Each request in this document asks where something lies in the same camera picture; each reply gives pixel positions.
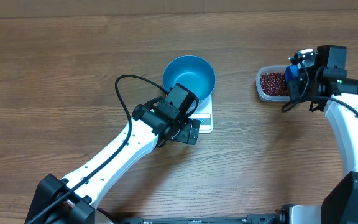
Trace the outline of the blue plastic measuring scoop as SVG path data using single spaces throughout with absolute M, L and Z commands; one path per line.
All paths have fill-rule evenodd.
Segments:
M 298 66 L 290 65 L 285 69 L 285 83 L 288 85 L 291 80 L 298 77 Z

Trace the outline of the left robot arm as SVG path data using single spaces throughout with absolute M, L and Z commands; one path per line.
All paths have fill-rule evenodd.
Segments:
M 190 116 L 198 104 L 198 96 L 177 83 L 164 97 L 137 105 L 121 133 L 92 159 L 62 179 L 49 174 L 40 181 L 26 223 L 110 223 L 99 204 L 132 165 L 167 141 L 196 144 L 200 121 Z

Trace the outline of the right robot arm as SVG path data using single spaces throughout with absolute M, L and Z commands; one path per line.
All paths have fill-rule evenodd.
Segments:
M 358 80 L 348 78 L 345 46 L 322 45 L 290 57 L 285 85 L 290 97 L 281 111 L 309 102 L 329 121 L 344 177 L 321 205 L 290 205 L 279 223 L 358 223 Z

